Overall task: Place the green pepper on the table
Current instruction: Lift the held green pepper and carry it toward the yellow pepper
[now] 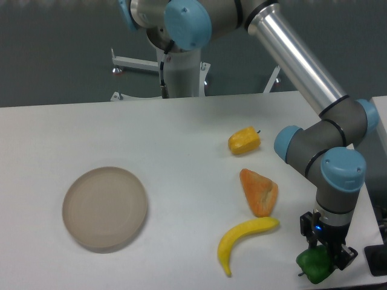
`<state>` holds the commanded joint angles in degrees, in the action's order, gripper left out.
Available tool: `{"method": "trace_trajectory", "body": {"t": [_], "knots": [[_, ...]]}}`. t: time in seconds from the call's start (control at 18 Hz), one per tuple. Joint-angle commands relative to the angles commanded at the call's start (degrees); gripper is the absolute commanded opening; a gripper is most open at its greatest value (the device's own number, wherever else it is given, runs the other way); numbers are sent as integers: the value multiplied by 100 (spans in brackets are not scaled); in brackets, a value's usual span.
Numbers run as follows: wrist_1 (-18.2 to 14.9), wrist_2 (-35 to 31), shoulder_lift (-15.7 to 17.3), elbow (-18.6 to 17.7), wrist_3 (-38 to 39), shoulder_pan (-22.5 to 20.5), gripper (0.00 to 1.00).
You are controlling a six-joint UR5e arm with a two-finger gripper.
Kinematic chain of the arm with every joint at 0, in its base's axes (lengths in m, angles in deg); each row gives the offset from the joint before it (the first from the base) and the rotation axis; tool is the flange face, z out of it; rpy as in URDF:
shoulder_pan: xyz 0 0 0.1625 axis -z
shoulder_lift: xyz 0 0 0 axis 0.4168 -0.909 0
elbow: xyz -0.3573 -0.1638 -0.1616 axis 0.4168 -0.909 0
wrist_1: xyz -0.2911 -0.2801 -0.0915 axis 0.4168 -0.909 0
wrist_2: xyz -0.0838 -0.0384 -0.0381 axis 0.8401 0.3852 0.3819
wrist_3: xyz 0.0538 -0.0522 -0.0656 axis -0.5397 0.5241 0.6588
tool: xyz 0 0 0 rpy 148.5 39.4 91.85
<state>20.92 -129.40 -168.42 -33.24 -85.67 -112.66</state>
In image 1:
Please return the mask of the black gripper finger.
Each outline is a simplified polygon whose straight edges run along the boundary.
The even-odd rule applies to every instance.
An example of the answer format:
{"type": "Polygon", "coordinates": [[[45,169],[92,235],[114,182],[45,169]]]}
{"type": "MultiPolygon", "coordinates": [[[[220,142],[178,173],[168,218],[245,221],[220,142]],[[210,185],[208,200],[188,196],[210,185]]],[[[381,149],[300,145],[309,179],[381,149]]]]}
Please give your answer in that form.
{"type": "Polygon", "coordinates": [[[343,271],[358,256],[358,252],[354,248],[348,247],[344,243],[329,243],[327,251],[333,271],[336,269],[343,271]]]}
{"type": "Polygon", "coordinates": [[[320,212],[306,212],[300,217],[300,232],[308,242],[308,248],[317,247],[319,241],[320,227],[320,212]]]}

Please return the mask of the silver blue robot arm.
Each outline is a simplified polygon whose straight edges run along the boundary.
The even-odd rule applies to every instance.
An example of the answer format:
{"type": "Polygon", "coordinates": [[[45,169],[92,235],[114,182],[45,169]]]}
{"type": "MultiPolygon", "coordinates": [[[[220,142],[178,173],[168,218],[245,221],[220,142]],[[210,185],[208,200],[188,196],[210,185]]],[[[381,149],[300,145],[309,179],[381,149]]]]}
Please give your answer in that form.
{"type": "Polygon", "coordinates": [[[211,40],[244,28],[268,50],[320,121],[308,129],[289,126],[275,152],[317,188],[316,205],[300,218],[310,248],[321,243],[331,269],[357,257],[345,238],[365,180],[366,161],[350,144],[375,129],[379,115],[366,100],[353,100],[291,29],[277,1],[119,1],[126,26],[143,28],[159,50],[163,98],[200,94],[200,61],[188,61],[211,40]]]}

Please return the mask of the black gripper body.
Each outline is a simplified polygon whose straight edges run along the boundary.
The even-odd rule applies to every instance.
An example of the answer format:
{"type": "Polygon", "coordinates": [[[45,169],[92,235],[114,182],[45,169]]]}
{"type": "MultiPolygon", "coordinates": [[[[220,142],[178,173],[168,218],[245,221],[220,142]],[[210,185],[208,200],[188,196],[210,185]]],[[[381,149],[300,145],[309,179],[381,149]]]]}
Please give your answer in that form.
{"type": "Polygon", "coordinates": [[[312,230],[318,241],[330,250],[340,250],[350,227],[350,213],[336,214],[323,209],[314,209],[312,230]]]}

